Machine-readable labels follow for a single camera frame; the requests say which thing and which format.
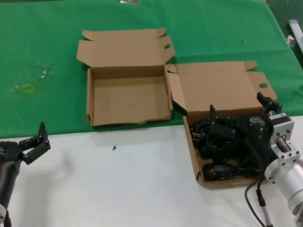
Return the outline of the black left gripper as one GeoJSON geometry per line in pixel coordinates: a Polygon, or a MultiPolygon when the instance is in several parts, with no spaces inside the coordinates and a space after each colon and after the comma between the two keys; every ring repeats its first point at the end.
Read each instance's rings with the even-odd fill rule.
{"type": "Polygon", "coordinates": [[[36,136],[20,141],[0,142],[0,163],[22,160],[29,165],[50,150],[50,142],[45,123],[41,122],[36,136]],[[30,150],[23,156],[23,150],[30,150]]]}

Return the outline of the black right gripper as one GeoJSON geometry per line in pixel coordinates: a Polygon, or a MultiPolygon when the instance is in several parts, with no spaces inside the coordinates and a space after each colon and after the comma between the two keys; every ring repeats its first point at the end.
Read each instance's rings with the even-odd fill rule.
{"type": "Polygon", "coordinates": [[[272,111],[280,114],[282,104],[261,92],[257,93],[257,100],[262,105],[258,113],[238,117],[219,117],[215,107],[210,105],[211,130],[229,140],[236,139],[238,130],[257,165],[268,166],[271,157],[271,129],[266,116],[272,111]]]}

